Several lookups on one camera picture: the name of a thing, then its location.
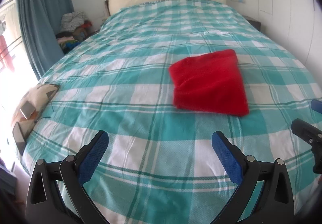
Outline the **patterned beige pillow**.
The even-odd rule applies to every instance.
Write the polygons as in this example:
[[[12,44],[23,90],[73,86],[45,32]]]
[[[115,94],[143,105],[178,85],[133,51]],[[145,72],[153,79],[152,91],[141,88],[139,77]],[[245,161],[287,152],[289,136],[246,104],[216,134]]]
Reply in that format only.
[[[51,83],[37,84],[22,97],[20,103],[16,107],[16,110],[13,114],[11,125],[12,127],[14,127],[15,123],[18,122],[20,124],[25,139],[28,138],[35,124],[37,123],[36,120],[40,118],[44,109],[56,95],[59,88],[59,85]],[[20,107],[26,101],[29,101],[36,109],[28,120],[25,119],[20,112]]]

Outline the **dark bedside table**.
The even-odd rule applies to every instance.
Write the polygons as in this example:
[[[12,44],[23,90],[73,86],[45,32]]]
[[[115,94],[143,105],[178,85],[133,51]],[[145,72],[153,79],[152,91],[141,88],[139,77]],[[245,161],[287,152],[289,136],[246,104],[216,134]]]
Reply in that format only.
[[[261,22],[249,16],[243,16],[256,30],[261,31]]]

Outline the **silver phone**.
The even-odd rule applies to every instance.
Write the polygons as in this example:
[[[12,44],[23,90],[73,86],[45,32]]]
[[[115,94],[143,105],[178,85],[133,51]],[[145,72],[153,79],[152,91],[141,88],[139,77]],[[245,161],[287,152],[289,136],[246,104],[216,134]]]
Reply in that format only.
[[[24,116],[25,119],[29,119],[31,115],[35,111],[35,107],[29,102],[26,101],[21,107],[20,107],[20,112]]]

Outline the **black tablet device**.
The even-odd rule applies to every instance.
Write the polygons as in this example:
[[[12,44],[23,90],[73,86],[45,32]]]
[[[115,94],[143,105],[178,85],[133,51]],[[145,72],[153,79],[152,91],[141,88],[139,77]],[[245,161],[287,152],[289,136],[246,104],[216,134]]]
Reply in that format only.
[[[13,127],[12,135],[14,137],[19,154],[23,155],[25,147],[26,147],[26,141],[25,141],[24,135],[22,133],[20,124],[18,122],[16,122]]]

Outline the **pile of clothes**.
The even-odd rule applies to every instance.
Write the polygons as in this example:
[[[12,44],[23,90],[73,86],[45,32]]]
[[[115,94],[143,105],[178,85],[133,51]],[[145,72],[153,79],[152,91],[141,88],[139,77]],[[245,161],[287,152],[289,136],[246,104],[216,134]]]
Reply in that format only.
[[[66,55],[89,37],[92,22],[82,11],[64,14],[56,40]]]

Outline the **hanging red garment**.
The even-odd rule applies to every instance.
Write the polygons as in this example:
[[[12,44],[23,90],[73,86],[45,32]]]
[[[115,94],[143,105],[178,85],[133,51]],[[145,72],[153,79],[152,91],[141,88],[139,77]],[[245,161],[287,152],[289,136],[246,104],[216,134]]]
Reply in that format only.
[[[7,43],[3,35],[0,36],[1,64],[11,71],[14,71],[12,57],[9,53]]]

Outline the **blue curtain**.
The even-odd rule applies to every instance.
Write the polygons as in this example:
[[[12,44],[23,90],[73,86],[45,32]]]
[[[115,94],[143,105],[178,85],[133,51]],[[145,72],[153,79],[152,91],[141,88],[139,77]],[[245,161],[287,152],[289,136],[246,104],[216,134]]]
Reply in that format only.
[[[22,40],[37,79],[64,53],[56,34],[64,14],[74,11],[71,0],[16,0]]]

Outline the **white wardrobe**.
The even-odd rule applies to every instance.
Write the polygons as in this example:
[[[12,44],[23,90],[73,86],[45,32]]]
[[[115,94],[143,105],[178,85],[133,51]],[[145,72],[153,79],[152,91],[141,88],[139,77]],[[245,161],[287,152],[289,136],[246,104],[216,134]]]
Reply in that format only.
[[[258,4],[262,32],[306,64],[317,3],[314,0],[259,0]]]

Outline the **red knit sweater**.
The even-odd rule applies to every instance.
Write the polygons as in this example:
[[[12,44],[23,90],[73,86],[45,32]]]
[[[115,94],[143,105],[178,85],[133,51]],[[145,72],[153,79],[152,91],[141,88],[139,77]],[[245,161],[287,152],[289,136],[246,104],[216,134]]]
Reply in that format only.
[[[179,109],[246,116],[249,107],[233,49],[184,58],[169,68]]]

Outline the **teal plaid bed cover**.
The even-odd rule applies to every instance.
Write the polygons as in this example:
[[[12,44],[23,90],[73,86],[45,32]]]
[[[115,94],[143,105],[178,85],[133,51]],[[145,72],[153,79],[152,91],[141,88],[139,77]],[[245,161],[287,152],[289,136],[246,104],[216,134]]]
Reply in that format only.
[[[235,50],[249,115],[173,106],[168,69],[186,57]],[[300,118],[321,127],[310,102],[321,89],[289,51],[235,9],[177,0],[124,8],[42,77],[60,86],[27,139],[21,162],[63,160],[104,130],[109,146],[85,189],[111,223],[210,223],[236,185],[211,145],[221,131],[245,154],[285,161],[295,209],[318,175],[310,146],[293,135]]]

